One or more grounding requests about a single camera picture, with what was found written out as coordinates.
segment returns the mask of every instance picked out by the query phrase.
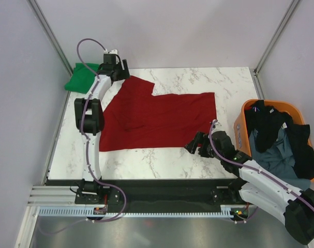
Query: orange bin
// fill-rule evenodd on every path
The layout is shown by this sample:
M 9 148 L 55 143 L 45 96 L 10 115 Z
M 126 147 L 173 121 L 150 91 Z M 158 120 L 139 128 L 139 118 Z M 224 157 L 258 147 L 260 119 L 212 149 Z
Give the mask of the orange bin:
M 250 149 L 250 143 L 249 143 L 249 136 L 246 129 L 246 121 L 245 121 L 245 115 L 244 115 L 244 109 L 250 107 L 253 105 L 258 99 L 251 99 L 246 101 L 241 109 L 241 113 L 236 119 L 234 123 L 234 131 L 235 131 L 235 137 L 236 137 L 236 148 L 239 151 L 242 151 L 249 156 L 251 156 L 251 149 Z M 287 102 L 281 102 L 281 101 L 272 101 L 272 100 L 264 100 L 265 105 L 267 106 L 273 106 L 280 112 L 287 112 L 293 119 L 293 122 L 298 125 L 304 125 L 303 117 L 300 113 L 300 111 L 293 105 L 287 103 Z M 308 145 L 312 146 L 311 141 L 308 140 Z

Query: green fabric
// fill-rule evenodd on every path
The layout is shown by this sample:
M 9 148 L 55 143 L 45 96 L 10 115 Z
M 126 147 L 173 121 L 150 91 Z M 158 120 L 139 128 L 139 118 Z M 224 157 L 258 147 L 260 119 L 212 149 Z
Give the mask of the green fabric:
M 87 64 L 94 71 L 97 71 L 98 64 Z M 94 83 L 95 75 L 89 71 L 82 63 L 76 63 L 73 76 L 65 85 L 65 90 L 86 94 Z

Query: blue garment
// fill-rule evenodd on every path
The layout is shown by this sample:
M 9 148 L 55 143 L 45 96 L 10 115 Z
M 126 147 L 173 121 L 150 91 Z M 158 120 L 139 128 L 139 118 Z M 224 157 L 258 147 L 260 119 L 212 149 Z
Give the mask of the blue garment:
M 256 149 L 257 134 L 257 130 L 254 129 L 249 138 L 252 158 L 256 160 L 261 167 L 281 180 L 302 190 L 308 189 L 311 185 L 310 180 L 297 178 L 293 170 L 295 158 L 286 131 L 280 128 L 278 137 L 272 147 L 262 153 L 258 152 Z

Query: folded red garment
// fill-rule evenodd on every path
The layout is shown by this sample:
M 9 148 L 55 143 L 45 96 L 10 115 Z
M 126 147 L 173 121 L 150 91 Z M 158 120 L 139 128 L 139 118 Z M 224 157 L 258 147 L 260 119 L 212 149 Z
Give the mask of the folded red garment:
M 131 76 L 104 111 L 99 150 L 184 147 L 216 119 L 214 93 L 152 96 L 154 84 Z

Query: marble surface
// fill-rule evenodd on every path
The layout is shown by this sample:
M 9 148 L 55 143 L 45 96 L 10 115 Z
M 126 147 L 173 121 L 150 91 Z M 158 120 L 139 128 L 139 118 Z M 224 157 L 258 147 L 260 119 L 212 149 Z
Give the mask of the marble surface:
M 153 95 L 199 94 L 214 92 L 220 128 L 234 142 L 233 123 L 242 104 L 257 98 L 246 67 L 133 69 L 130 74 L 155 83 Z M 102 100 L 105 109 L 121 88 L 115 82 Z M 72 92 L 52 160 L 49 179 L 81 179 L 83 144 L 76 129 L 74 100 L 84 95 Z M 104 179 L 182 179 L 232 178 L 216 159 L 189 154 L 184 148 L 148 148 L 100 152 L 99 162 Z

